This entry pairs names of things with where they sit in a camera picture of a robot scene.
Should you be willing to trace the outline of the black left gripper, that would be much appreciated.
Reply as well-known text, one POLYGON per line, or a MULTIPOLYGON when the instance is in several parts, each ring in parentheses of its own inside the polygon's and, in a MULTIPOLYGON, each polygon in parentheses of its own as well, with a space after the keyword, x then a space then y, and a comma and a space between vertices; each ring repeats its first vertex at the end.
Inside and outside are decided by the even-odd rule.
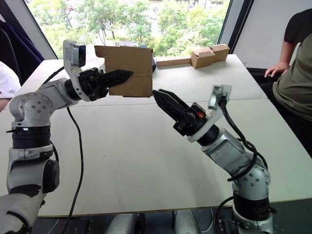
POLYGON ((106 97, 108 88, 123 84, 132 75, 133 72, 128 70, 114 70, 104 73, 102 69, 91 68, 82 71, 78 80, 85 95, 90 101, 95 101, 106 97))

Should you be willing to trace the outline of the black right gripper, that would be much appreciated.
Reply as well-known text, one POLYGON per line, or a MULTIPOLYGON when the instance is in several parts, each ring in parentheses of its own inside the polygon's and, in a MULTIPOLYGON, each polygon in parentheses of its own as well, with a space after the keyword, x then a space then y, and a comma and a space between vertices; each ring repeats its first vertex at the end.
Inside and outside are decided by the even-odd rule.
POLYGON ((206 112, 198 103, 189 107, 175 93, 164 89, 152 93, 157 105, 176 121, 173 128, 182 136, 192 136, 206 123, 206 112))

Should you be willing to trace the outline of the bystander bare hand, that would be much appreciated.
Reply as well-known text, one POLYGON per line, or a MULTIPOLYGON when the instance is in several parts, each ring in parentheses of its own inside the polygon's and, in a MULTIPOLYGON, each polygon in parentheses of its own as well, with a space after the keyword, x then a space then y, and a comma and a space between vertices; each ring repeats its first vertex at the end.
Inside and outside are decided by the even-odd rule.
POLYGON ((289 69, 289 64, 286 62, 279 62, 276 65, 266 70, 264 77, 275 77, 277 75, 284 74, 289 69))

